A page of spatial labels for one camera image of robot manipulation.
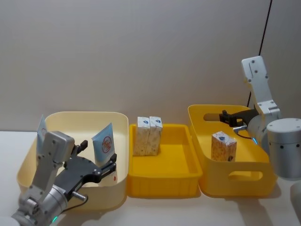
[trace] black cable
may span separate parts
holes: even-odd
[[[249,94],[248,104],[246,105],[247,107],[249,107],[250,99],[251,99],[251,92],[250,92],[250,94]]]
[[[245,138],[245,139],[252,139],[252,138],[250,138],[250,137],[245,137],[245,136],[240,135],[240,134],[238,134],[238,133],[237,133],[237,136],[242,137],[242,138]]]
[[[69,211],[69,210],[72,210],[72,209],[74,209],[74,208],[76,208],[76,207],[85,205],[85,204],[87,203],[88,199],[89,199],[89,196],[86,196],[86,200],[85,200],[84,202],[82,202],[82,203],[79,204],[79,205],[75,205],[75,206],[72,206],[72,207],[70,207],[70,208],[67,208],[67,209],[63,210],[61,213],[64,213],[64,212]]]
[[[261,49],[262,49],[262,45],[263,45],[263,40],[264,40],[264,36],[265,36],[265,31],[267,30],[267,25],[268,25],[268,20],[269,20],[269,13],[270,13],[270,11],[271,11],[272,2],[273,2],[273,0],[270,0],[270,2],[269,2],[268,15],[267,15],[267,19],[266,19],[266,21],[265,21],[264,30],[263,30],[262,39],[261,39],[260,48],[259,48],[259,53],[258,53],[259,56],[261,55]],[[247,107],[248,107],[249,104],[250,104],[251,94],[252,94],[252,93],[250,92],[250,94],[249,94],[249,99],[248,99],[248,104],[246,105]]]

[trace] gray wall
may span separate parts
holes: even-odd
[[[240,61],[258,54],[268,7],[269,0],[1,1],[0,129],[36,130],[42,114],[58,111],[186,123],[191,104],[245,105]],[[292,108],[276,91],[283,80],[271,83],[277,102]]]
[[[273,0],[261,55],[282,115],[301,118],[300,0]]]

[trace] carton with blue logo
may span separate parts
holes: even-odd
[[[136,140],[133,155],[145,155],[147,141],[150,134],[150,119],[146,117],[137,118]]]
[[[150,135],[146,146],[146,155],[157,155],[163,129],[160,117],[150,116]]]
[[[235,161],[237,142],[224,132],[212,134],[211,159],[216,161]]]

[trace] table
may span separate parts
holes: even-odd
[[[0,131],[1,201],[0,215],[11,216],[18,208],[19,186],[16,174],[35,132]],[[273,193],[265,199],[199,198],[147,200],[127,197],[123,205],[109,212],[67,213],[57,226],[298,226],[290,202],[294,182],[278,179]]]

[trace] yellow plastic tray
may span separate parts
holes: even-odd
[[[202,192],[209,196],[268,195],[277,179],[268,155],[253,140],[237,136],[233,128],[220,122],[217,114],[222,110],[236,113],[248,108],[236,105],[192,105],[188,108],[192,141],[204,172],[199,181]],[[211,160],[211,135],[218,131],[237,140],[236,162]],[[240,133],[248,136],[246,131]]]
[[[202,170],[188,127],[164,124],[157,156],[133,156],[136,126],[129,130],[128,195],[133,197],[190,197],[200,194]]]
[[[126,197],[128,173],[128,119],[116,112],[58,112],[46,118],[49,131],[58,130],[75,139],[75,144],[88,141],[88,148],[79,156],[95,162],[92,137],[107,126],[113,125],[115,152],[117,153],[117,184],[105,186],[94,183],[85,184],[79,192],[87,194],[89,201],[75,210],[107,210],[120,205]],[[36,171],[36,140],[33,142],[18,174],[17,181],[21,192],[25,192],[32,183]],[[79,204],[71,199],[68,207]]]

